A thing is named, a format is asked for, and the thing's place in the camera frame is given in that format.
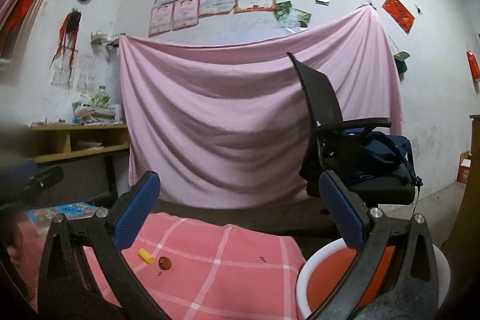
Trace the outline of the colourful book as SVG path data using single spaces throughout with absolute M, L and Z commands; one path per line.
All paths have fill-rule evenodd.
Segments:
M 98 210 L 97 206 L 85 202 L 57 205 L 29 210 L 27 216 L 38 235 L 45 235 L 55 216 L 63 214 L 68 220 L 89 218 Z

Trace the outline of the wooden shelf desk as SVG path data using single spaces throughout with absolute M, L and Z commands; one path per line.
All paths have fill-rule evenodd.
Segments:
M 116 201 L 117 186 L 113 154 L 129 151 L 130 140 L 125 124 L 79 125 L 38 124 L 29 129 L 30 154 L 39 165 L 71 163 L 100 156 L 106 173 L 110 202 Z

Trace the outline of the wooden cabinet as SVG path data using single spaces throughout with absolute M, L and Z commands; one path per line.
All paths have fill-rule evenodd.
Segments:
M 471 115 L 471 167 L 459 213 L 442 251 L 451 268 L 451 289 L 460 290 L 479 272 L 479 115 Z

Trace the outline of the yellow cylinder cap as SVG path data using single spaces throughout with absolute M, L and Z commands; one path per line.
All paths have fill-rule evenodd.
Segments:
M 155 262 L 154 257 L 143 248 L 137 250 L 137 255 L 148 265 L 151 265 Z

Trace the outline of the orange basin white rim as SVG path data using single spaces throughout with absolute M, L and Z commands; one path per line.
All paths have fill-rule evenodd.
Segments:
M 439 277 L 438 307 L 440 308 L 448 294 L 451 270 L 441 250 L 435 245 L 433 248 Z M 357 307 L 368 304 L 377 296 L 390 266 L 393 252 L 393 246 L 385 249 L 380 265 Z M 343 239 L 338 239 L 319 249 L 307 260 L 298 275 L 295 288 L 298 319 L 306 319 L 327 299 L 346 274 L 355 257 L 355 250 L 349 249 Z

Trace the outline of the stack of papers on shelf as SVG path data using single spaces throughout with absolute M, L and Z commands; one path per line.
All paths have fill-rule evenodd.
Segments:
M 78 101 L 72 104 L 72 109 L 74 124 L 122 124 L 123 122 L 121 104 L 102 108 Z

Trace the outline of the small brown fruit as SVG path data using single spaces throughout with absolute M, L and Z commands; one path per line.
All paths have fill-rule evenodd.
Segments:
M 158 259 L 159 274 L 161 275 L 164 271 L 169 271 L 172 268 L 172 261 L 170 258 L 161 256 Z

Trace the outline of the green glass jar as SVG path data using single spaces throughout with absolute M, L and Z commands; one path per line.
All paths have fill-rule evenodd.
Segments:
M 106 87 L 101 85 L 97 93 L 92 97 L 92 105 L 95 108 L 107 109 L 110 96 L 107 93 Z

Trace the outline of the pink checked tablecloth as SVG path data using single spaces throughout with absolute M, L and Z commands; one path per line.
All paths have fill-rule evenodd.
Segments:
M 38 277 L 46 237 L 16 218 L 1 228 L 1 263 L 12 282 L 1 293 L 5 319 L 41 319 Z M 143 248 L 155 259 L 146 264 Z M 304 258 L 289 237 L 234 225 L 218 227 L 165 213 L 149 214 L 133 245 L 122 251 L 128 266 L 167 319 L 295 319 L 295 283 Z M 172 268 L 159 274 L 158 259 Z

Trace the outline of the dark blue backpack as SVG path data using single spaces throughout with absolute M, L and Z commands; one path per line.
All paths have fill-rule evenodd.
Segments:
M 423 185 L 415 171 L 411 142 L 405 136 L 377 131 L 342 135 L 334 156 L 335 172 L 349 184 L 397 177 L 402 184 Z

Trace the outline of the black mesh office chair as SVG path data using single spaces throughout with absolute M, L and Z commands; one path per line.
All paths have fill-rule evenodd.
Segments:
M 310 122 L 309 140 L 299 176 L 307 183 L 308 196 L 319 197 L 321 174 L 332 170 L 338 176 L 335 172 L 335 149 L 342 135 L 380 132 L 380 127 L 390 128 L 392 123 L 389 118 L 345 120 L 328 77 L 298 61 L 294 54 L 289 53 L 288 57 L 302 86 Z M 357 184 L 342 182 L 368 206 L 409 205 L 421 189 L 402 184 L 397 177 L 370 179 Z

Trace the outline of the pink hanging bed sheet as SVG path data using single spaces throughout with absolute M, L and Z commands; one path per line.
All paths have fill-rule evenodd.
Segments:
M 308 109 L 293 61 L 324 73 L 346 119 L 383 117 L 403 130 L 400 81 L 378 13 L 241 45 L 120 39 L 130 138 L 128 181 L 147 171 L 167 202 L 216 210 L 306 198 L 299 177 Z

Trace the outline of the green hanging ornament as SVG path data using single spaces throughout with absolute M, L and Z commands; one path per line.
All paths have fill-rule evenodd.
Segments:
M 391 36 L 388 36 L 388 39 L 398 75 L 399 77 L 403 77 L 408 71 L 408 65 L 406 61 L 410 57 L 410 54 L 406 51 L 401 51 Z

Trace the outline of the red black feather wall ornament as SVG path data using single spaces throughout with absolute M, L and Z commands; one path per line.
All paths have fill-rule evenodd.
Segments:
M 50 62 L 50 65 L 53 65 L 54 61 L 60 56 L 60 54 L 65 54 L 68 51 L 70 54 L 67 64 L 69 71 L 68 79 L 71 79 L 72 76 L 77 37 L 80 30 L 80 20 L 81 12 L 77 8 L 72 8 L 72 10 L 65 16 L 64 22 L 58 30 L 58 45 Z

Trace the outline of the red diamond wall poster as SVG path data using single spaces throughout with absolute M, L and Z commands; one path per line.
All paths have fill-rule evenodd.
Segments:
M 400 0 L 385 0 L 382 8 L 407 35 L 411 32 L 415 17 Z

